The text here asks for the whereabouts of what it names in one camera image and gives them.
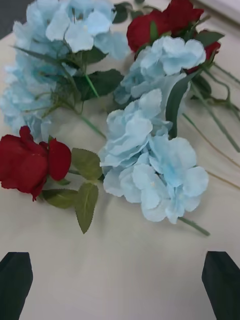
black object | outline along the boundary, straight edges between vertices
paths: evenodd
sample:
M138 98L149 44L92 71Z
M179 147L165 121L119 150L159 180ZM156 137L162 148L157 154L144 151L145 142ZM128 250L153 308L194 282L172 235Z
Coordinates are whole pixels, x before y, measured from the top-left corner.
M217 320L240 320L240 269L226 252L209 251L202 282Z
M0 320L19 320L32 282L29 253L9 252L0 262Z

white tablecloth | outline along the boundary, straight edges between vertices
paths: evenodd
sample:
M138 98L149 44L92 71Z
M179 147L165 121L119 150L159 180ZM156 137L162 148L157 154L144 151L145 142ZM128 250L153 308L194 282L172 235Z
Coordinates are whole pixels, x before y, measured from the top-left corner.
M149 1L164 8L165 0ZM240 78L239 30L212 19L205 26L224 32L216 61ZM126 29L126 24L117 26ZM13 35L0 41L0 92L5 88L4 65L14 62ZM98 67L108 70L116 62ZM217 96L225 89L217 87ZM232 83L232 99L240 106L240 91ZM98 102L91 102L90 118L105 125ZM240 124L221 107L216 113L240 143ZM201 105L187 113L209 139L240 163L240 155L220 132ZM64 123L52 129L70 147L98 151L104 141L71 113L59 110ZM0 116L0 136L10 133ZM184 119L180 136L196 149L198 162L207 170L240 185L240 170L211 149ZM73 210L60 210L32 202L28 195L0 189L0 259L9 251L29 252L33 284L22 320L214 320L215 316L201 280L207 251L227 251L240 266L240 192L210 179L200 207L186 217L211 232L204 237L179 222L151 223L138 205L106 195L100 199L92 225L83 235Z

red rose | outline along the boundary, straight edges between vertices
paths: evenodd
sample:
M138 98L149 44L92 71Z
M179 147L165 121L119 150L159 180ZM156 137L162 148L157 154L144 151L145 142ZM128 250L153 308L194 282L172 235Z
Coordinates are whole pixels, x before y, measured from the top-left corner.
M150 26L152 21L156 23L159 36L171 30L168 20L161 11L153 10L149 14L138 16L128 26L126 34L129 47L132 51L137 52L141 46L150 43Z
M188 27L189 23L198 21L203 13L203 9L194 8L189 0L171 0L166 10L162 12L173 34Z
M49 144L34 142L28 126L20 129L20 137L7 134L0 141L0 181L5 189L32 194L33 201L41 193L49 174L62 180L71 165L71 151L52 139Z

gray floor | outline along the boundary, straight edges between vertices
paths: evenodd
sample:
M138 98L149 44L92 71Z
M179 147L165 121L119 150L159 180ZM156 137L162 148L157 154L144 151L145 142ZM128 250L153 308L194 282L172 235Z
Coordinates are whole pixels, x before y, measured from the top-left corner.
M0 0L0 39L12 32L14 21L26 21L26 9L32 1Z

rose petal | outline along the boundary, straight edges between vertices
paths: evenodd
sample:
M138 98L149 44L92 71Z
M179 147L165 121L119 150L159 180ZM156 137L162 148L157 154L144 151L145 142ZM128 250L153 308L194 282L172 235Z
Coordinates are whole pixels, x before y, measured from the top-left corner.
M17 189L31 194L48 174L48 160L40 154L29 154L15 170Z
M27 125L22 126L19 131L21 141L33 153L47 156L46 149L34 142L34 138L30 132L31 131Z
M71 151L65 144L58 142L56 139L49 142L49 174L54 180L60 181L65 178L71 161Z

